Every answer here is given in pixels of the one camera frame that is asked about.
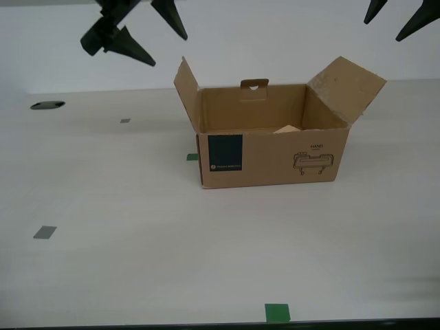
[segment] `box flap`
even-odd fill
[[[200,88],[184,57],[181,58],[179,70],[174,78],[174,86],[176,87],[177,93],[179,93],[180,99],[184,104],[193,129],[199,133],[199,108],[201,106],[199,93]]]
[[[338,57],[307,84],[332,112],[353,124],[385,83],[374,73]]]

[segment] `box handle cutout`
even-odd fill
[[[246,79],[242,80],[240,84],[241,95],[240,100],[266,100],[267,99],[267,85],[269,79]]]

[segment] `green square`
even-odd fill
[[[265,304],[267,323],[286,323],[290,321],[288,304]]]
[[[186,156],[186,160],[187,160],[187,161],[188,161],[188,160],[199,160],[199,155],[196,154],[196,153],[189,153],[189,154]]]

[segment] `black pointed object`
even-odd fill
[[[188,35],[186,34],[184,24],[177,12],[174,0],[153,0],[151,5],[178,35],[184,40],[188,39]]]
[[[396,40],[404,40],[407,36],[410,36],[438,18],[440,18],[440,0],[423,0],[420,8],[415,12],[404,28],[401,29]]]
[[[144,48],[142,48],[139,43],[136,42],[135,39],[130,35],[129,29],[127,27],[123,27],[122,30],[115,28],[114,37],[108,43],[108,45],[104,46],[104,52],[114,52],[121,55],[125,55],[145,64],[151,65],[154,67],[156,62],[147,53]]]
[[[371,0],[370,6],[368,7],[365,15],[364,23],[370,23],[376,17],[377,13],[379,13],[380,10],[385,6],[387,1],[388,0]]]

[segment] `gray tape marker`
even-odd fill
[[[52,227],[50,225],[41,226],[40,230],[36,232],[34,235],[35,239],[50,239],[52,234],[54,233],[56,227]]]

